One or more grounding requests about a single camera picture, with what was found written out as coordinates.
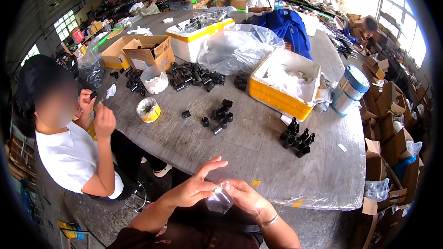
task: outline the large table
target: large table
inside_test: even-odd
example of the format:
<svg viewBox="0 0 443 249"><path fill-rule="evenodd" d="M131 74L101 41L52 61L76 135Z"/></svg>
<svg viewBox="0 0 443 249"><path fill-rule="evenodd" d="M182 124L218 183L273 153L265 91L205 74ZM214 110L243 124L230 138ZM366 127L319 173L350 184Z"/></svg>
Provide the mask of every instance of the large table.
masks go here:
<svg viewBox="0 0 443 249"><path fill-rule="evenodd" d="M147 16L136 22L150 28L154 35L164 35L171 24L163 19L174 17L179 23L192 17L195 11L181 11ZM236 23L248 15L231 14ZM121 35L104 42L103 51ZM344 66L332 43L318 30L311 40L311 55L321 65L330 80L338 81ZM216 86L210 93L202 87L191 86L177 92L168 87L154 97L161 115L153 123L144 123L136 114L140 94L125 87L128 79L109 76L105 70L101 94L113 83L117 92L104 104L114 111L117 129L138 146L170 163L174 167L194 174L207 160L221 155L229 161L225 168L211 172L207 179L243 179L247 183L260 181L253 188L272 202L319 210L353 210L361 207L365 181L365 144L362 121L358 108L345 117L333 110L318 113L313 110L300 125L315 133L311 153L299 159L294 152L284 149L279 139L285 130L281 114L251 98L246 91L236 89L233 77L227 77L224 86ZM223 99L232 100L234 121L215 136L211 127L201 125L202 117L210 117ZM189 110L191 117L183 119L181 113Z"/></svg>

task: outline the blue jacket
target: blue jacket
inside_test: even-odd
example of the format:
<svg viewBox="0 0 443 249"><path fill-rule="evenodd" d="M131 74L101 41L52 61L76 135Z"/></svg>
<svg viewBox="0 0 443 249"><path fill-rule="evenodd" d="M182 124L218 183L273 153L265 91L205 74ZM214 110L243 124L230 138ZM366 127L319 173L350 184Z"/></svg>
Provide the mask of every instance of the blue jacket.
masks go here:
<svg viewBox="0 0 443 249"><path fill-rule="evenodd" d="M306 34L305 25L296 12L287 9L274 10L243 23L263 26L272 30L277 36L292 45L293 52L312 60L309 53L311 44Z"/></svg>

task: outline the concrete floor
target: concrete floor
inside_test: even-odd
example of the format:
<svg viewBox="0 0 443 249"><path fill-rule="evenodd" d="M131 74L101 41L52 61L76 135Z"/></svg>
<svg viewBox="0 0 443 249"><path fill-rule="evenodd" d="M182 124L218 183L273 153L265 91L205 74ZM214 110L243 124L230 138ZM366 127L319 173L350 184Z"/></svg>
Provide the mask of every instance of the concrete floor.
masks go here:
<svg viewBox="0 0 443 249"><path fill-rule="evenodd" d="M346 65L354 64L361 68L365 58L359 56L357 60L346 60ZM141 175L155 183L149 186L149 194L161 194L171 186L170 173L163 178L153 176L148 163L142 164ZM48 175L39 158L36 158L37 187L39 192L49 200L52 207L46 210L52 216L55 229L44 229L43 235L54 248L61 248L60 232L57 228L57 219L65 222L77 222L83 230L91 231L95 238L91 239L91 248L103 248L100 244L111 244L118 232L136 216L134 211L124 205L118 210L110 211L99 205L86 195L76 194L59 187ZM304 249L314 248L348 248L352 240L356 225L355 211L324 211L291 208L274 205L280 216L296 231ZM71 242L79 248L86 248L86 240Z"/></svg>

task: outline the blue cylindrical container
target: blue cylindrical container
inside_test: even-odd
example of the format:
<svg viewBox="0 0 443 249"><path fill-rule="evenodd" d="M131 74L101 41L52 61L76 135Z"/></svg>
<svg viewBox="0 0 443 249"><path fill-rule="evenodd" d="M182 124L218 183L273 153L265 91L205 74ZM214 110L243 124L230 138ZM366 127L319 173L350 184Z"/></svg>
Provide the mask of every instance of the blue cylindrical container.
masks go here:
<svg viewBox="0 0 443 249"><path fill-rule="evenodd" d="M347 115L369 89L368 78L350 64L335 88L331 107L340 115Z"/></svg>

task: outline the apron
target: apron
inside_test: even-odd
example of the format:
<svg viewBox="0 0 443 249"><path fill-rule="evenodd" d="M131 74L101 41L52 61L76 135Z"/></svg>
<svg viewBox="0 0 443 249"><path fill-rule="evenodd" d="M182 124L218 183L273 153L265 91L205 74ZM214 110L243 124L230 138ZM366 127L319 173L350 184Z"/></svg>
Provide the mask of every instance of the apron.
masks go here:
<svg viewBox="0 0 443 249"><path fill-rule="evenodd" d="M169 11L192 10L192 3L187 0L169 0Z"/></svg>

